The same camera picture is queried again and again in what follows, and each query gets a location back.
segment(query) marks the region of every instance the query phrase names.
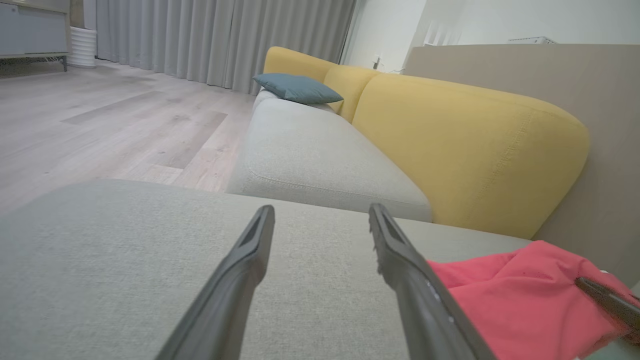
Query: pink fabric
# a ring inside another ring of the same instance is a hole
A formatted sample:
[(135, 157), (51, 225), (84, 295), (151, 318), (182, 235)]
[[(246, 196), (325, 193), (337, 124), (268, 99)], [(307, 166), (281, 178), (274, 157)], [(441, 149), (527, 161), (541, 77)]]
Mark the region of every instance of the pink fabric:
[(544, 241), (507, 254), (429, 264), (499, 360), (573, 360), (628, 332), (574, 285), (578, 277), (638, 305), (615, 276)]

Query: upholstery fabric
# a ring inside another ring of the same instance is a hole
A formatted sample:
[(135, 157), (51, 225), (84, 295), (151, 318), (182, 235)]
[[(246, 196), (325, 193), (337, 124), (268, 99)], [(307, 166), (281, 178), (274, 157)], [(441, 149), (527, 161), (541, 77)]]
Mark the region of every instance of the upholstery fabric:
[(261, 74), (253, 79), (277, 96), (300, 104), (326, 104), (343, 98), (329, 86), (308, 76), (291, 74)]
[(263, 73), (277, 72), (304, 75), (322, 83), (326, 73), (334, 66), (336, 64), (332, 62), (285, 49), (284, 47), (274, 46), (267, 52)]
[[(258, 95), (255, 97), (255, 101), (253, 102), (253, 110), (255, 111), (256, 107), (262, 102), (265, 101), (266, 99), (280, 99), (279, 96), (277, 96), (276, 94), (274, 94), (273, 92), (270, 92), (269, 90), (265, 89), (265, 88), (261, 88), (260, 92), (258, 92)], [(324, 110), (324, 111), (329, 111), (330, 113), (334, 113), (335, 111), (333, 110), (333, 108), (331, 106), (329, 106), (329, 104), (311, 104), (308, 106), (312, 106), (314, 108), (320, 109), (320, 110)]]
[(341, 65), (330, 68), (324, 77), (324, 84), (344, 98), (342, 102), (329, 104), (335, 113), (351, 122), (362, 90), (377, 75), (380, 75), (379, 71), (361, 67)]
[(429, 201), (380, 150), (336, 114), (267, 99), (253, 113), (228, 193), (431, 221)]
[[(100, 180), (0, 218), (0, 358), (153, 359), (259, 206), (275, 207), (241, 359), (407, 359), (368, 215)], [(529, 241), (399, 219), (433, 261)]]
[(382, 74), (353, 126), (427, 195), (433, 221), (531, 238), (580, 174), (587, 129), (529, 97)]

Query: gray fabric surface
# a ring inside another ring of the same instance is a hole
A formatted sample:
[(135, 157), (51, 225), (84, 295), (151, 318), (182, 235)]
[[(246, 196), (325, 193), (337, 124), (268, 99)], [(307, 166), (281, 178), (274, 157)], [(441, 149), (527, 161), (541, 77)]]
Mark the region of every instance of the gray fabric surface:
[[(261, 88), (260, 92), (258, 92), (258, 95), (255, 97), (255, 101), (253, 102), (253, 111), (255, 111), (255, 109), (258, 107), (258, 105), (262, 101), (265, 101), (266, 99), (281, 99), (281, 98), (278, 97), (273, 92), (270, 92), (269, 90), (267, 90), (265, 88)], [(311, 105), (307, 105), (307, 106), (311, 106), (313, 108), (324, 110), (324, 111), (329, 111), (330, 113), (335, 114), (335, 111), (333, 110), (333, 108), (331, 106), (329, 106), (329, 104), (311, 104)]]
[[(0, 219), (1, 359), (153, 359), (257, 208), (275, 207), (241, 359), (406, 359), (367, 214), (131, 181), (93, 181)], [(436, 261), (527, 240), (398, 220)]]
[(228, 193), (431, 221), (431, 206), (396, 164), (342, 117), (266, 99), (253, 112)]

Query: laminate floor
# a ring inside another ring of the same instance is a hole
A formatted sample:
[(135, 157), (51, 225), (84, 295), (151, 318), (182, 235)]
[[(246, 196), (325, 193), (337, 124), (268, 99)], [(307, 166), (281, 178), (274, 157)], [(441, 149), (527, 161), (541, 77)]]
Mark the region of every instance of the laminate floor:
[(254, 99), (108, 61), (0, 79), (0, 214), (90, 179), (223, 191)]

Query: wall outlet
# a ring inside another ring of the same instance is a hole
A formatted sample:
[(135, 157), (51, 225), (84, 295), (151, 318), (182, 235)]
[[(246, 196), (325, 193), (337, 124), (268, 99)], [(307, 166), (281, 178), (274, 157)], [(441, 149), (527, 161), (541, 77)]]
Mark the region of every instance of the wall outlet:
[(377, 69), (378, 65), (380, 64), (380, 55), (375, 54), (372, 60), (373, 60), (373, 69)]

